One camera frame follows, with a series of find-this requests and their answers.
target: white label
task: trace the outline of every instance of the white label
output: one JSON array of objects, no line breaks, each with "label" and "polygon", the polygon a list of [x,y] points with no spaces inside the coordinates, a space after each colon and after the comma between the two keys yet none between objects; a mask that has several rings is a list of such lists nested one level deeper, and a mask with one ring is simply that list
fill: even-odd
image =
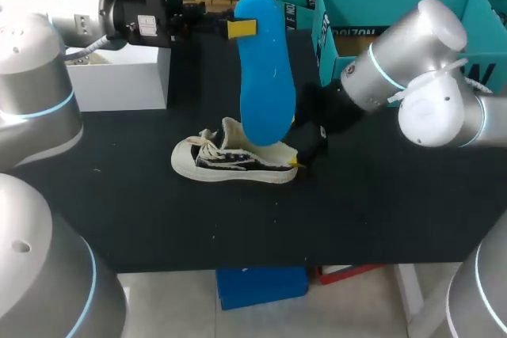
[{"label": "white label", "polygon": [[157,36],[157,23],[155,16],[139,15],[139,33],[141,36]]}]

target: cable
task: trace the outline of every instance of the cable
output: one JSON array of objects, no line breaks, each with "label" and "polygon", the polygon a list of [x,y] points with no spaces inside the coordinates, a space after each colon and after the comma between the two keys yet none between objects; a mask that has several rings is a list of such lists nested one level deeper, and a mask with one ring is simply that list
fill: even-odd
[{"label": "cable", "polygon": [[477,89],[479,91],[482,91],[483,93],[492,93],[492,91],[490,89],[488,89],[487,87],[485,87],[482,83],[474,81],[471,78],[465,77],[465,82],[468,85],[472,86],[473,88],[475,88],[475,89]]},{"label": "cable", "polygon": [[97,41],[95,41],[93,44],[91,44],[89,47],[85,47],[82,51],[76,51],[75,53],[71,53],[69,55],[65,56],[66,61],[71,61],[72,59],[81,59],[85,57],[86,55],[89,55],[90,53],[96,51],[97,49],[100,49],[101,47],[104,47],[109,42],[109,39],[107,36],[103,36]]}]

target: canvas shoe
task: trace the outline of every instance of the canvas shoe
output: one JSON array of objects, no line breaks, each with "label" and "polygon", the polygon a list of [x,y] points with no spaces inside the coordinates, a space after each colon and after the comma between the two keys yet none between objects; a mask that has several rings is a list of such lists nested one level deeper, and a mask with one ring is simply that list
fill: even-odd
[{"label": "canvas shoe", "polygon": [[283,184],[294,179],[297,150],[283,142],[255,146],[245,136],[242,125],[223,118],[217,132],[203,130],[179,142],[171,155],[174,170],[192,180],[216,182],[252,180]]}]

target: tile floor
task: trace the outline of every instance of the tile floor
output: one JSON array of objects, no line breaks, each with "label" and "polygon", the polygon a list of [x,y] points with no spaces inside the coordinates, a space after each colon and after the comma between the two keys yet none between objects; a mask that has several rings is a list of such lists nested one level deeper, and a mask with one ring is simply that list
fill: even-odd
[{"label": "tile floor", "polygon": [[406,338],[392,267],[322,286],[302,298],[224,312],[214,271],[121,275],[125,338]]}]

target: shoe sole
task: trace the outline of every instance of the shoe sole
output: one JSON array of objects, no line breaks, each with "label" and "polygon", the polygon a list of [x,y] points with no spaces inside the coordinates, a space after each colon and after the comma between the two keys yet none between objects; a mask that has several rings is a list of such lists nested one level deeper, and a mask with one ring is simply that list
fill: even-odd
[{"label": "shoe sole", "polygon": [[282,140],[295,114],[284,15],[275,0],[240,0],[238,18],[257,20],[257,35],[238,39],[243,130],[256,146]]},{"label": "shoe sole", "polygon": [[174,172],[191,180],[201,182],[220,182],[229,180],[249,180],[265,182],[269,184],[285,184],[294,180],[298,172],[297,168],[292,168],[284,172],[271,172],[268,170],[255,171],[237,171],[237,170],[214,170],[207,168],[194,167],[192,169],[180,165],[175,155],[171,155],[171,165]]}]

